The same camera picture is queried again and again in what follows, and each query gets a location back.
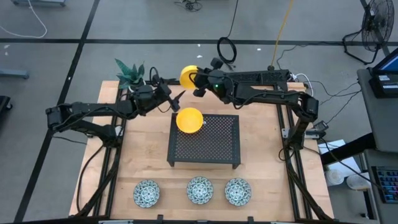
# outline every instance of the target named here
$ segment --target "wooden table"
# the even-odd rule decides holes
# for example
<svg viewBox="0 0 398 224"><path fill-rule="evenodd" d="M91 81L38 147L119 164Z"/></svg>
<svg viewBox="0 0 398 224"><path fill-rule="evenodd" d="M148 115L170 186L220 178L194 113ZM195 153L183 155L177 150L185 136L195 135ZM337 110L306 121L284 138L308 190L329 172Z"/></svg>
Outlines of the wooden table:
<svg viewBox="0 0 398 224"><path fill-rule="evenodd" d="M302 83L289 83L289 88L304 90ZM183 90L181 86L170 86L170 89L173 97ZM117 82L103 82L98 102L113 103L117 90ZM236 170L227 164L187 162L176 162L175 167L170 167L166 157L172 112L170 110L161 113L153 110L146 117L139 116L127 122L111 218L154 220L158 214L162 214L165 220L246 221L248 216L253 216L255 221L294 221L285 164L278 159L282 139L276 106L253 103L241 110L235 110L232 105L224 105L210 92L203 98L198 98L192 95L192 91L187 91L182 96L180 106L194 107L208 114L238 114L241 165ZM162 110L168 107L168 103L160 106ZM284 121L289 126L286 114ZM109 124L111 118L96 117L93 122ZM88 140L82 166L100 145L98 138ZM305 146L318 150L314 140L306 140ZM103 156L104 150L90 162L84 173L81 207L98 186ZM301 150L301 157L308 191L325 213L332 217L319 155L309 150ZM205 205L193 204L186 193L189 180L199 175L210 179L214 186L213 198ZM247 180L252 188L249 203L242 207L229 204L224 196L227 181L235 177ZM152 208L140 208L133 200L135 186L144 179L152 179L160 187L160 199ZM302 196L298 189L297 192L300 216L305 217ZM103 202L106 201L107 193L105 190ZM104 212L104 204L101 205L100 213ZM76 193L70 214L76 213L75 205Z"/></svg>

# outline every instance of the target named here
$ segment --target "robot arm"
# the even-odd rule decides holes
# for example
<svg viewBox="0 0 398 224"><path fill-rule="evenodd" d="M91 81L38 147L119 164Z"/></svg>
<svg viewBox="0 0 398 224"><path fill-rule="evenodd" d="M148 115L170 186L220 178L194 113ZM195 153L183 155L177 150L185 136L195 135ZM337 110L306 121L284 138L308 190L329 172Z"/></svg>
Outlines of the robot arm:
<svg viewBox="0 0 398 224"><path fill-rule="evenodd" d="M111 125L100 126L83 118L88 116L118 116L120 118L134 119L136 116L145 116L162 103L168 101L171 109L177 112L179 98L171 99L171 90L167 86L167 81L154 75L152 82L155 83L152 89L150 85L142 85L127 96L126 100L117 103L72 103L62 104L45 110L47 114L47 124L53 132L63 132L74 130L81 133L98 136L104 146L114 147L118 138L117 131Z"/></svg>
<svg viewBox="0 0 398 224"><path fill-rule="evenodd" d="M197 87L193 92L195 96L202 97L206 90L210 90L223 103L232 103L236 109L251 103L289 106L298 117L296 125L289 130L289 135L285 139L286 146L291 149L303 148L305 130L309 123L318 118L318 100L304 92L257 90L234 81L229 77L229 73L209 68L191 73L190 79Z"/></svg>

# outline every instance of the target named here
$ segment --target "yellow ball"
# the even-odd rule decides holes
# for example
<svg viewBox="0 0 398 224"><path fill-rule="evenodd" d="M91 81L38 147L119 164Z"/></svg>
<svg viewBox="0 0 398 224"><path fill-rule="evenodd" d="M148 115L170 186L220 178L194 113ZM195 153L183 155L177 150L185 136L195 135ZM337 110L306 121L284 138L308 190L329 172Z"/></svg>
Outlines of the yellow ball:
<svg viewBox="0 0 398 224"><path fill-rule="evenodd" d="M176 119L177 127L184 133L195 133L203 125L203 115L195 108L181 110Z"/></svg>

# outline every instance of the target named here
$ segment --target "electric fan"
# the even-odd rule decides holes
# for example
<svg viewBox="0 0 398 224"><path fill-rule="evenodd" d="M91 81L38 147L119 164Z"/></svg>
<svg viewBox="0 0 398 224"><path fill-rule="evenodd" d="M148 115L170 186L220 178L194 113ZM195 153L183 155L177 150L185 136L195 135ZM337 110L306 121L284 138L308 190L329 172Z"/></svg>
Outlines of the electric fan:
<svg viewBox="0 0 398 224"><path fill-rule="evenodd" d="M372 0L365 8L362 20L362 28L352 34L343 37L344 52L361 61L365 65L373 63L379 50L387 44L394 25L394 5L391 0ZM353 39L362 32L362 43L366 50L374 52L371 62L366 62L351 54L347 50L347 37Z"/></svg>

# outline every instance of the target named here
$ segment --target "patterned bowl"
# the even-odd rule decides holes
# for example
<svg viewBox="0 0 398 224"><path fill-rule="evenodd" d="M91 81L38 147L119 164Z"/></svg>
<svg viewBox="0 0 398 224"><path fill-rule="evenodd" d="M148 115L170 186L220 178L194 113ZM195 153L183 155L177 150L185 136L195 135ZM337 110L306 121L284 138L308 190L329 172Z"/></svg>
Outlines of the patterned bowl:
<svg viewBox="0 0 398 224"><path fill-rule="evenodd" d="M195 177L187 186L189 200L195 204L203 205L213 196L213 185L206 177Z"/></svg>
<svg viewBox="0 0 398 224"><path fill-rule="evenodd" d="M160 189L153 180L143 180L134 189L134 202L141 208L149 208L159 199Z"/></svg>
<svg viewBox="0 0 398 224"><path fill-rule="evenodd" d="M250 185L241 178L235 178L228 181L225 187L226 199L235 206L247 204L251 198Z"/></svg>

